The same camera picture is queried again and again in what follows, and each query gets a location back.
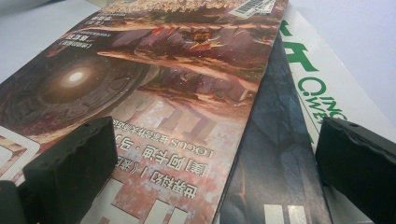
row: book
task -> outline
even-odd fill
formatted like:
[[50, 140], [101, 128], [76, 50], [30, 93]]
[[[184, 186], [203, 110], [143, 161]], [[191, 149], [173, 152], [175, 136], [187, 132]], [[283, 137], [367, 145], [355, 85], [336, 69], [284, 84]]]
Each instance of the book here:
[[280, 36], [239, 145], [219, 223], [332, 223]]
[[212, 223], [286, 4], [92, 14], [0, 84], [0, 178], [20, 184], [27, 162], [110, 115], [118, 164], [82, 223]]

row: book cover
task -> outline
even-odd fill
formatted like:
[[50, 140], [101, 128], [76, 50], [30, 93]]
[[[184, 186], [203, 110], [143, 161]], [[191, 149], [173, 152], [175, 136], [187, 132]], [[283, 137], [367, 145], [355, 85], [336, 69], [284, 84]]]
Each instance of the book cover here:
[[0, 178], [20, 184], [36, 155], [110, 115], [117, 168], [82, 223], [212, 223], [286, 4], [94, 13], [0, 85]]
[[219, 221], [332, 223], [280, 36], [239, 146]]

